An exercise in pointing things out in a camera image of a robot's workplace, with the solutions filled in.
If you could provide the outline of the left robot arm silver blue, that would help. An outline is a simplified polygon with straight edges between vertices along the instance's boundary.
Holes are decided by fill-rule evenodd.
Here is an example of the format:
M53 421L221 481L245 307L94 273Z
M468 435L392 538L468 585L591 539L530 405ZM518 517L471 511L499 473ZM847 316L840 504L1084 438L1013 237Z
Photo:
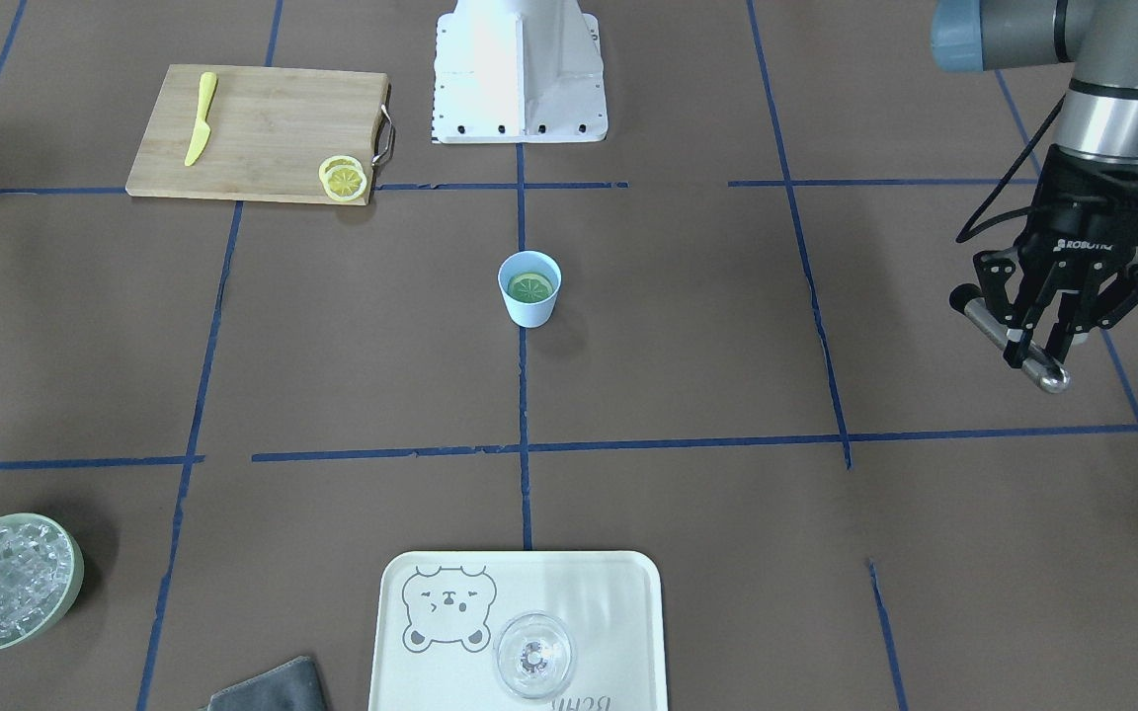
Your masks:
M939 1L931 50L948 72L1072 67L1015 160L1052 138L1031 202L993 217L980 205L957 242L1023 230L978 253L976 282L951 295L1009 367L1058 388L1072 344L1138 305L1138 1Z

